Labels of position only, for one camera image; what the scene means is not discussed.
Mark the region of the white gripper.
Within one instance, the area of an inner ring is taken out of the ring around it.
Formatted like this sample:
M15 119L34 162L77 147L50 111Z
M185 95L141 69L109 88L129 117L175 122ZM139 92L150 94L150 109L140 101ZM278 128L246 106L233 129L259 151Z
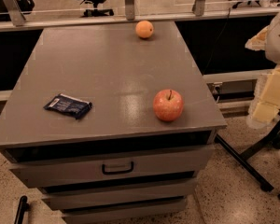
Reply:
M264 27L247 40L245 48L265 50L268 60L279 63L270 73L259 76L254 99L248 109L247 125L260 129L269 125L280 110L280 12L272 19L269 27Z

